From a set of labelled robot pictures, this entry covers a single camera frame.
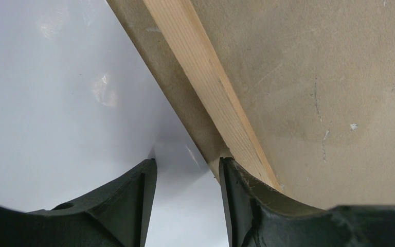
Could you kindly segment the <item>wooden picture frame with glass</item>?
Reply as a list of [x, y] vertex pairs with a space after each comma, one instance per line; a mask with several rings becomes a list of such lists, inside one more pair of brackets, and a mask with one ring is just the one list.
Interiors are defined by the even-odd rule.
[[145, 1], [235, 159], [300, 202], [395, 204], [395, 1]]

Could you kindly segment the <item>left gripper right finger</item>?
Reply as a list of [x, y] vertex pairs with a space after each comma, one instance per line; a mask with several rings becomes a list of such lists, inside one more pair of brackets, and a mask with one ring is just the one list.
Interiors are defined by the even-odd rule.
[[395, 246], [395, 205], [319, 209], [296, 201], [220, 158], [230, 246]]

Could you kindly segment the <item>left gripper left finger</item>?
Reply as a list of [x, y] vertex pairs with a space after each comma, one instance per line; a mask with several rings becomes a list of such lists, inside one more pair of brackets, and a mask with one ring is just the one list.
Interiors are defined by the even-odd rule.
[[0, 206], [0, 246], [144, 246], [156, 182], [156, 161], [148, 159], [51, 210]]

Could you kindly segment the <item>glossy printed photo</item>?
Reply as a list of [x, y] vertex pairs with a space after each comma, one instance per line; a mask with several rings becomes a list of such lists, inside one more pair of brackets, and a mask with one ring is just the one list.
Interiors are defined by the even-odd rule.
[[0, 1], [0, 206], [158, 165], [147, 246], [228, 246], [221, 189], [106, 1]]

